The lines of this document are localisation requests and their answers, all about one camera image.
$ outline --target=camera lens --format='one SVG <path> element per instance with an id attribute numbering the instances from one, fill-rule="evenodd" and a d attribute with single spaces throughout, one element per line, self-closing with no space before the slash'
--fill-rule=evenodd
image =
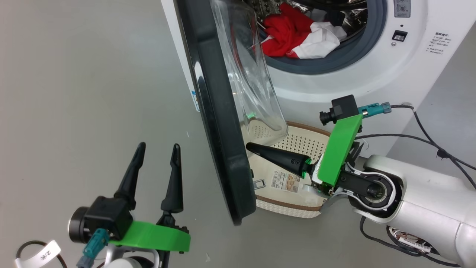
<path id="1" fill-rule="evenodd" d="M 84 221 L 84 215 L 89 209 L 87 206 L 82 206 L 73 213 L 68 223 L 68 234 L 71 241 L 74 243 L 86 244 L 91 239 L 91 233 Z"/>

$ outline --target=white cloth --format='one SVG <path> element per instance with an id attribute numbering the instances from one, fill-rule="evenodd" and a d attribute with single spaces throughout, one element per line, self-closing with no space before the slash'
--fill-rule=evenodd
<path id="1" fill-rule="evenodd" d="M 340 26 L 330 22 L 314 22 L 311 33 L 299 46 L 292 49 L 300 59 L 321 59 L 329 55 L 340 45 L 340 40 L 347 37 Z"/>

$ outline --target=black cable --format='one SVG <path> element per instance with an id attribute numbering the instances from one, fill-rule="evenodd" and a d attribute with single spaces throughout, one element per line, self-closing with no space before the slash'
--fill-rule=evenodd
<path id="1" fill-rule="evenodd" d="M 423 257 L 433 261 L 433 262 L 436 262 L 437 264 L 441 264 L 441 265 L 444 265 L 444 266 L 449 266 L 449 267 L 461 267 L 459 266 L 458 264 L 456 263 L 450 263 L 450 262 L 445 262 L 445 261 L 442 261 L 442 260 L 439 260 L 439 259 L 436 259 L 436 258 L 433 258 L 432 256 L 428 255 L 428 254 L 422 254 Z"/>
<path id="2" fill-rule="evenodd" d="M 21 245 L 20 248 L 17 250 L 16 258 L 20 258 L 21 257 L 21 252 L 26 247 L 28 247 L 29 245 L 41 245 L 41 246 L 46 247 L 47 243 L 45 243 L 43 241 L 39 241 L 39 240 L 28 241 L 28 242 L 24 243 L 23 245 Z M 64 262 L 63 257 L 61 257 L 60 254 L 56 255 L 56 257 L 58 258 L 58 260 L 61 263 L 61 266 L 63 266 L 63 268 L 68 268 L 68 266 L 66 266 L 66 262 Z"/>
<path id="3" fill-rule="evenodd" d="M 434 146 L 433 143 L 425 140 L 425 139 L 422 139 L 420 137 L 416 137 L 416 136 L 412 136 L 412 135 L 405 135 L 405 134 L 370 134 L 370 135 L 362 135 L 362 136 L 358 136 L 356 137 L 355 139 L 356 140 L 359 140 L 359 139 L 367 139 L 367 138 L 373 138 L 373 137 L 404 137 L 404 138 L 412 138 L 412 139 L 416 139 L 416 140 L 419 140 L 421 142 L 424 142 L 426 144 L 429 144 L 431 146 Z M 474 170 L 476 170 L 476 167 L 473 167 L 472 165 L 466 163 L 466 162 L 463 162 L 462 160 L 458 159 L 455 157 L 455 160 L 462 163 L 463 165 L 469 167 L 469 168 L 472 168 Z"/>
<path id="4" fill-rule="evenodd" d="M 423 134 L 425 135 L 425 137 L 430 141 L 430 144 L 432 144 L 434 147 L 438 148 L 438 150 L 440 150 L 441 152 L 445 153 L 446 155 L 448 156 L 451 156 L 453 157 L 456 161 L 462 163 L 463 165 L 471 168 L 471 169 L 474 169 L 476 170 L 476 167 L 466 163 L 466 162 L 463 162 L 462 160 L 452 156 L 450 153 L 448 153 L 445 149 L 441 148 L 439 145 L 437 145 L 435 143 L 435 141 L 430 137 L 430 135 L 428 135 L 428 132 L 426 132 L 425 128 L 423 127 L 423 125 L 421 124 L 421 121 L 420 121 L 420 118 L 418 117 L 418 114 L 415 112 L 415 109 L 413 106 L 411 105 L 391 105 L 390 106 L 391 108 L 407 108 L 407 109 L 411 109 L 412 112 L 413 112 L 413 115 L 415 116 L 415 119 L 416 119 L 416 123 L 418 124 L 418 126 L 420 127 L 421 131 L 423 132 Z"/>
<path id="5" fill-rule="evenodd" d="M 365 219 L 366 219 L 366 218 L 365 218 L 364 216 L 362 216 L 362 218 L 360 219 L 360 225 L 359 225 L 359 227 L 360 227 L 360 232 L 362 233 L 362 235 L 365 236 L 365 238 L 368 238 L 368 239 L 370 239 L 370 240 L 372 240 L 372 241 L 375 241 L 375 242 L 377 242 L 377 243 L 380 243 L 380 244 L 382 244 L 382 245 L 384 245 L 384 246 L 386 246 L 386 247 L 396 249 L 396 250 L 398 250 L 398 251 L 400 251 L 400 252 L 402 252 L 402 253 L 405 253 L 405 254 L 410 255 L 410 256 L 413 256 L 413 257 L 421 257 L 421 256 L 423 256 L 423 257 L 425 257 L 425 258 L 427 258 L 427 259 L 429 259 L 429 260 L 431 260 L 431 261 L 433 261 L 433 262 L 436 262 L 436 263 L 438 263 L 438 264 L 441 264 L 441 265 L 445 265 L 445 266 L 449 266 L 449 267 L 460 267 L 458 264 L 445 262 L 445 261 L 442 261 L 442 260 L 433 258 L 433 257 L 429 256 L 427 253 L 421 253 L 421 252 L 420 252 L 419 250 L 417 250 L 417 249 L 413 249 L 413 248 L 410 249 L 410 247 L 408 247 L 408 246 L 406 246 L 406 245 L 403 245 L 403 244 L 402 244 L 401 246 L 399 246 L 398 244 L 397 244 L 397 245 L 393 245 L 393 244 L 390 244 L 390 243 L 388 243 L 388 242 L 385 242 L 385 241 L 383 241 L 383 240 L 381 240 L 381 239 L 378 239 L 378 238 L 376 238 L 376 237 L 371 237 L 371 236 L 369 236 L 369 235 L 366 234 L 365 231 L 364 231 Z"/>
<path id="6" fill-rule="evenodd" d="M 419 140 L 421 142 L 424 142 L 424 143 L 435 146 L 431 142 L 426 141 L 422 138 L 411 136 L 411 135 L 405 135 L 405 134 L 370 134 L 370 135 L 358 136 L 354 140 L 367 139 L 367 138 L 373 138 L 373 137 L 389 137 L 389 136 L 391 136 L 391 137 L 412 138 L 412 139 L 416 139 L 416 140 Z M 476 183 L 474 182 L 473 178 L 471 178 L 471 176 L 468 174 L 468 172 L 466 172 L 466 170 L 458 163 L 458 161 L 454 158 L 454 156 L 452 156 L 452 155 L 449 155 L 449 156 L 450 156 L 450 160 L 456 165 L 457 168 L 459 168 L 459 170 L 461 170 L 461 172 L 465 175 L 465 177 L 468 179 L 468 181 L 471 183 L 471 185 L 476 189 Z"/>
<path id="7" fill-rule="evenodd" d="M 406 249 L 403 249 L 403 248 L 401 248 L 401 247 L 399 247 L 399 246 L 397 246 L 397 245 L 393 245 L 393 244 L 390 244 L 390 243 L 388 243 L 388 242 L 385 242 L 385 241 L 383 241 L 383 240 L 381 240 L 381 239 L 378 239 L 378 238 L 369 236 L 369 235 L 366 234 L 365 231 L 364 231 L 364 222 L 365 222 L 365 219 L 366 219 L 366 218 L 365 218 L 364 216 L 362 216 L 362 218 L 360 219 L 360 225 L 359 225 L 359 227 L 360 227 L 360 232 L 362 233 L 362 235 L 365 236 L 365 238 L 370 239 L 370 240 L 372 240 L 372 241 L 375 241 L 375 242 L 377 242 L 377 243 L 380 243 L 380 244 L 382 244 L 382 245 L 384 245 L 384 246 L 386 246 L 386 247 L 396 249 L 396 250 L 398 250 L 398 251 L 400 251 L 400 252 L 402 252 L 402 253 L 405 253 L 405 254 L 407 254 L 407 255 L 410 255 L 410 256 L 418 257 L 418 256 L 421 255 L 420 252 L 412 253 L 412 252 L 410 252 L 410 251 L 408 251 L 408 250 L 406 250 Z"/>

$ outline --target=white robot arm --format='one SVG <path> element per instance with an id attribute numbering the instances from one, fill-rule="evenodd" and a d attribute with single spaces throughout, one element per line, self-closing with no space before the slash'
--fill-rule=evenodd
<path id="1" fill-rule="evenodd" d="M 427 241 L 462 267 L 476 267 L 475 191 L 461 179 L 378 155 L 370 157 L 364 168 L 397 178 L 402 196 L 388 217 L 357 208 L 355 212 Z"/>

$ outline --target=printed label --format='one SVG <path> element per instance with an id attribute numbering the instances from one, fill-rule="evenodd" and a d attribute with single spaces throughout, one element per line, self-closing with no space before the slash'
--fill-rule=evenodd
<path id="1" fill-rule="evenodd" d="M 299 184 L 301 178 L 286 172 L 281 172 L 276 170 L 273 173 L 273 180 L 271 182 L 271 187 L 283 191 L 288 191 L 291 193 L 297 193 L 300 189 Z"/>
<path id="2" fill-rule="evenodd" d="M 410 241 L 406 238 L 403 238 L 403 237 L 400 237 L 398 239 L 398 241 L 402 242 L 403 244 L 407 245 L 407 246 L 410 246 L 410 247 L 414 247 L 416 249 L 419 249 L 423 252 L 426 252 L 426 253 L 429 253 L 431 251 L 431 248 L 430 247 L 427 247 L 427 246 L 423 246 L 419 243 L 416 243 L 416 242 L 413 242 L 413 241 Z"/>
<path id="3" fill-rule="evenodd" d="M 200 112 L 200 106 L 198 105 L 197 94 L 195 93 L 195 91 L 191 91 L 191 93 L 192 93 L 193 103 L 195 104 L 195 109 L 197 110 L 197 112 Z"/>
<path id="4" fill-rule="evenodd" d="M 436 32 L 426 47 L 426 51 L 431 54 L 442 55 L 450 43 L 451 38 L 447 33 Z"/>

